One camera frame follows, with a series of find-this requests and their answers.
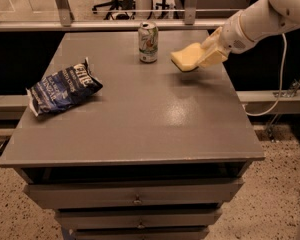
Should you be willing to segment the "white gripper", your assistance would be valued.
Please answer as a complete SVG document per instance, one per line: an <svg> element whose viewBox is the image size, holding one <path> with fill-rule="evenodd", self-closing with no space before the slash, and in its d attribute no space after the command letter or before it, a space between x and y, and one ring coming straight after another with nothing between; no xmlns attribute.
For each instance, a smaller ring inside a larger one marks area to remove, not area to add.
<svg viewBox="0 0 300 240"><path fill-rule="evenodd" d="M218 27L201 43L204 51L197 61L199 67L207 68L222 63L228 59L229 51L242 54L256 45L246 36L241 27L241 14L242 10L232 15L222 27Z"/></svg>

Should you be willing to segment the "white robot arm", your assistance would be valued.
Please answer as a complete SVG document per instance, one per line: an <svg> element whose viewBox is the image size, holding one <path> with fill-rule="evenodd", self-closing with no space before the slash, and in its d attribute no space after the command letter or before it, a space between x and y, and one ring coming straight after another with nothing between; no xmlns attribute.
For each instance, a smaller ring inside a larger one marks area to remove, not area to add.
<svg viewBox="0 0 300 240"><path fill-rule="evenodd" d="M300 0L258 0L218 27L202 44L196 64L209 67L241 54L274 35L300 28Z"/></svg>

